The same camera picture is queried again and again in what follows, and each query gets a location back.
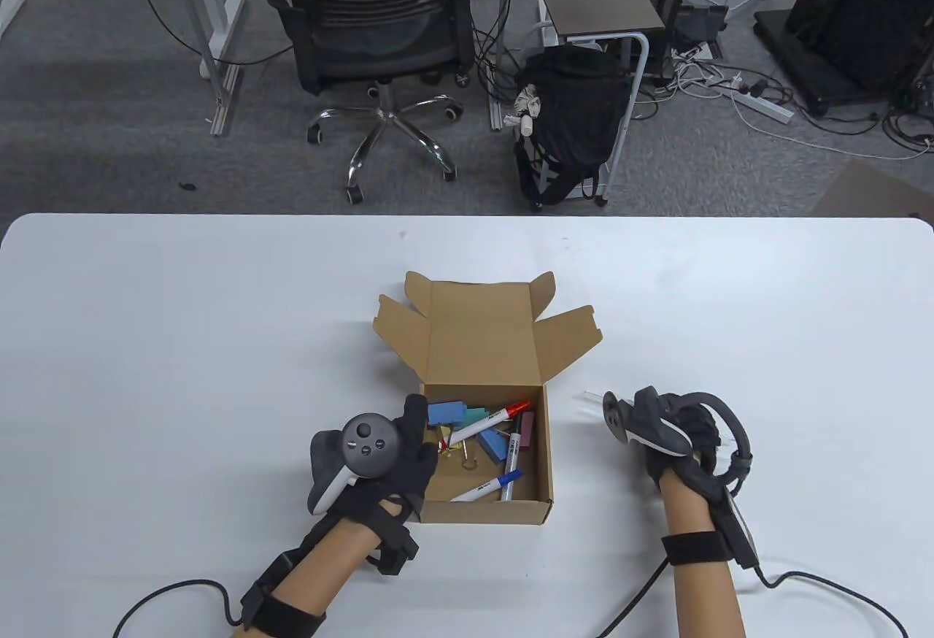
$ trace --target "forearm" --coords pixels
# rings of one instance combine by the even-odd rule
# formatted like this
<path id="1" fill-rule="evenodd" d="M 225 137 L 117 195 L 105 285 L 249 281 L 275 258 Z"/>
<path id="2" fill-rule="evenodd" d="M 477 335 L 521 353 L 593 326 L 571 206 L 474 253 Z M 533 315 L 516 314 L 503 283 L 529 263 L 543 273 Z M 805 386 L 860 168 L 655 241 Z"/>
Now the forearm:
<path id="1" fill-rule="evenodd" d="M 390 514 L 399 514 L 401 511 L 397 504 L 384 501 L 382 505 Z M 376 550 L 379 543 L 379 537 L 370 528 L 343 518 L 279 583 L 273 596 L 307 614 L 320 617 L 347 584 L 350 575 L 360 567 L 367 555 Z M 266 634 L 259 629 L 237 629 L 233 638 L 263 636 Z"/>
<path id="2" fill-rule="evenodd" d="M 713 531 L 707 501 L 667 470 L 660 481 L 668 533 Z M 743 617 L 726 562 L 674 568 L 674 595 L 680 638 L 744 638 Z"/>

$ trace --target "chair base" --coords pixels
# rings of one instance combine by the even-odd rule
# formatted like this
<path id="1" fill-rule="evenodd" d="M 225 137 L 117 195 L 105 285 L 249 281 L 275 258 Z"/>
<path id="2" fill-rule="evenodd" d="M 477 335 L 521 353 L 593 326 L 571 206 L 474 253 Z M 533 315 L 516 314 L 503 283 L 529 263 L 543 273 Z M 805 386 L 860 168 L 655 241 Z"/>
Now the chair base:
<path id="1" fill-rule="evenodd" d="M 424 131 L 411 124 L 406 115 L 444 105 L 444 114 L 448 120 L 455 121 L 460 120 L 461 115 L 463 115 L 463 105 L 449 95 L 435 95 L 433 98 L 418 103 L 397 107 L 391 84 L 377 83 L 376 87 L 379 107 L 330 107 L 327 110 L 318 112 L 308 123 L 308 143 L 321 144 L 324 139 L 320 125 L 321 120 L 327 120 L 327 118 L 376 118 L 376 127 L 373 127 L 370 134 L 367 134 L 363 141 L 360 142 L 360 147 L 357 147 L 353 158 L 350 159 L 350 167 L 347 170 L 347 184 L 344 186 L 350 204 L 363 203 L 363 191 L 360 190 L 357 176 L 363 170 L 373 147 L 389 127 L 400 130 L 401 133 L 427 151 L 430 157 L 441 167 L 444 180 L 456 180 L 458 168 L 450 154 L 440 144 L 428 137 Z"/>

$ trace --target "red marker cap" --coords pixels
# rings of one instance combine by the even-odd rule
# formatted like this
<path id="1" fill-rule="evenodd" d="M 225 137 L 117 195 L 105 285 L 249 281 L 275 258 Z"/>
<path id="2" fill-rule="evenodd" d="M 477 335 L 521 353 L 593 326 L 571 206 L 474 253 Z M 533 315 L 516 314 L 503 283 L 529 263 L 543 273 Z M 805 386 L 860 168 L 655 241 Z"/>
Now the red marker cap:
<path id="1" fill-rule="evenodd" d="M 531 400 L 521 401 L 519 404 L 513 404 L 511 407 L 506 408 L 506 413 L 509 415 L 509 418 L 515 419 L 518 415 L 523 414 L 531 409 Z"/>

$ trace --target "black backpack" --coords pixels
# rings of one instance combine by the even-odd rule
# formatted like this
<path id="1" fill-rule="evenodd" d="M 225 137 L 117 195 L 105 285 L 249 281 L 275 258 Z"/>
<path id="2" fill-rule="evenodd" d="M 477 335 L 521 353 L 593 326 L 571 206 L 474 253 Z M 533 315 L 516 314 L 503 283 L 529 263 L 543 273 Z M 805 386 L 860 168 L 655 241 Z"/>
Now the black backpack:
<path id="1" fill-rule="evenodd" d="M 603 51 L 575 45 L 548 47 L 528 58 L 516 74 L 518 90 L 535 86 L 541 113 L 528 141 L 516 143 L 516 162 L 522 194 L 534 209 L 557 204 L 575 185 L 593 179 L 594 194 L 600 167 L 610 158 L 620 121 L 630 98 L 630 77 L 617 58 Z M 541 162 L 557 173 L 544 192 L 536 181 Z"/>

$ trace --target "black speaker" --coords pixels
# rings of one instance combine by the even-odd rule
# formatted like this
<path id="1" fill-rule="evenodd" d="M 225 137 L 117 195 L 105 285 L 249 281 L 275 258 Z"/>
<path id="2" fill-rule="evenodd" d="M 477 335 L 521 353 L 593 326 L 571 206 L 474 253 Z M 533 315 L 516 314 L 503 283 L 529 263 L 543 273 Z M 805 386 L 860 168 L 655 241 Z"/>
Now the black speaker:
<path id="1" fill-rule="evenodd" d="M 903 96 L 934 50 L 934 0 L 798 0 L 756 17 L 757 34 L 818 113 Z"/>

